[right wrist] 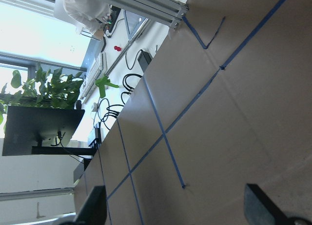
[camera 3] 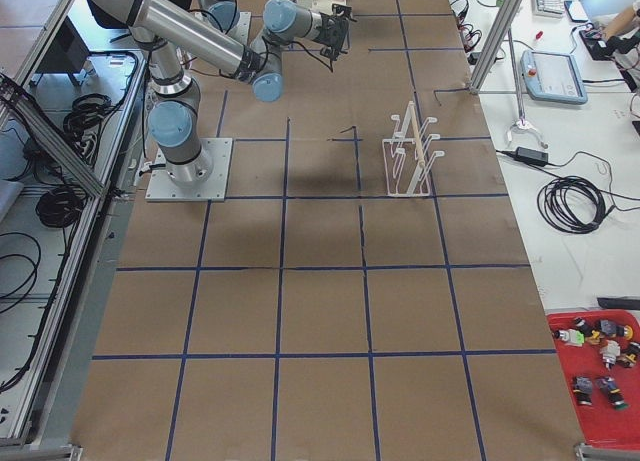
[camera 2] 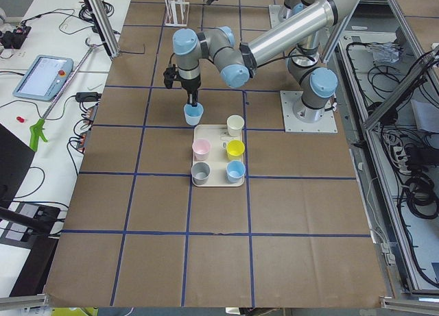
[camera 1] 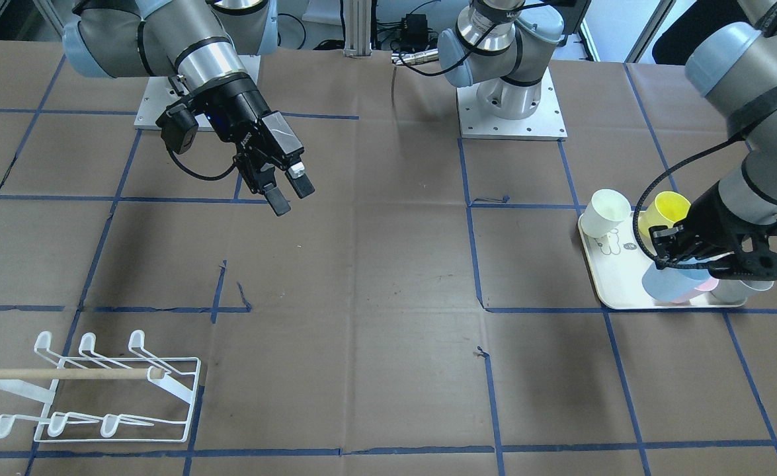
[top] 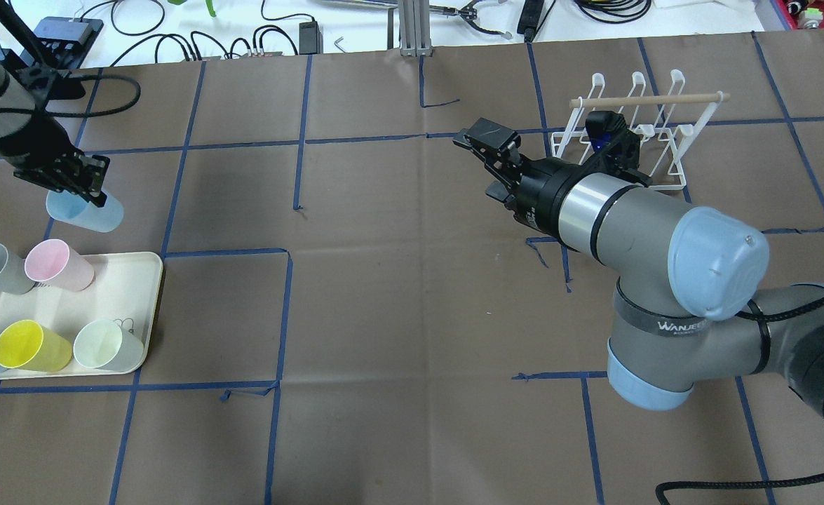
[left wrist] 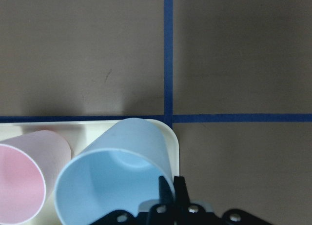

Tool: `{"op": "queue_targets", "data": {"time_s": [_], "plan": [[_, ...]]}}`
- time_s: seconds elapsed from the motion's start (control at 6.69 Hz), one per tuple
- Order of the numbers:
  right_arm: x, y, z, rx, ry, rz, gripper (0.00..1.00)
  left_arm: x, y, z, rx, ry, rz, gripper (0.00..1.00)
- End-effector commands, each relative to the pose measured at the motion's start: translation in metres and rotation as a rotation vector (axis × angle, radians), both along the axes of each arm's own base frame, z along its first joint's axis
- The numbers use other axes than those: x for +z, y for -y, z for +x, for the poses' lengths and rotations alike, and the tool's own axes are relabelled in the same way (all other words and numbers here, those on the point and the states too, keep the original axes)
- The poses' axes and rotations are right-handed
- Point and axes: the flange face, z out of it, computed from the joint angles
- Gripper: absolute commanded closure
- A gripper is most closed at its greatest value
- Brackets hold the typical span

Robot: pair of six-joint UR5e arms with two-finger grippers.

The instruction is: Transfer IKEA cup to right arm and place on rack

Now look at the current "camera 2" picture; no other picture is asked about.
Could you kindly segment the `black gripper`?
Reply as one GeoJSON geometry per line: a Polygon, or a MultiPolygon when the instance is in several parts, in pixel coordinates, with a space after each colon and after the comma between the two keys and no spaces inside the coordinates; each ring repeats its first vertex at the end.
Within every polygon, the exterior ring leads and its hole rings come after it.
{"type": "MultiPolygon", "coordinates": [[[[206,4],[212,4],[215,0],[206,0],[206,4]]],[[[180,79],[181,86],[187,92],[187,104],[193,107],[198,105],[198,89],[200,88],[200,76],[197,76],[193,79],[180,79]]]]}

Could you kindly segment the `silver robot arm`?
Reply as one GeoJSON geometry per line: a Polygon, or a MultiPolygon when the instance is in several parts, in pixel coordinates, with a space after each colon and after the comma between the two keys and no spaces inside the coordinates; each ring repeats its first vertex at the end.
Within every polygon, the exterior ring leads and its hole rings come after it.
{"type": "Polygon", "coordinates": [[[276,55],[297,45],[325,27],[337,25],[359,0],[301,0],[304,9],[285,19],[249,43],[234,48],[235,37],[227,26],[197,33],[179,29],[172,38],[176,63],[163,73],[164,85],[180,82],[187,92],[187,104],[196,107],[201,85],[200,60],[209,59],[231,88],[240,88],[254,77],[257,68],[276,55]]]}

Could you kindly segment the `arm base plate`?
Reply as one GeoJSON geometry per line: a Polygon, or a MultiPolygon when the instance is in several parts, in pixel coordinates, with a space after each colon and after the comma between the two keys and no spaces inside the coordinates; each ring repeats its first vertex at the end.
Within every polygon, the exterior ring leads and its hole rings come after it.
{"type": "Polygon", "coordinates": [[[284,128],[287,133],[336,134],[335,115],[330,101],[320,110],[307,108],[302,102],[302,91],[280,92],[284,128]]]}
{"type": "Polygon", "coordinates": [[[274,28],[286,21],[291,14],[291,10],[284,5],[269,5],[270,26],[274,28]]]}

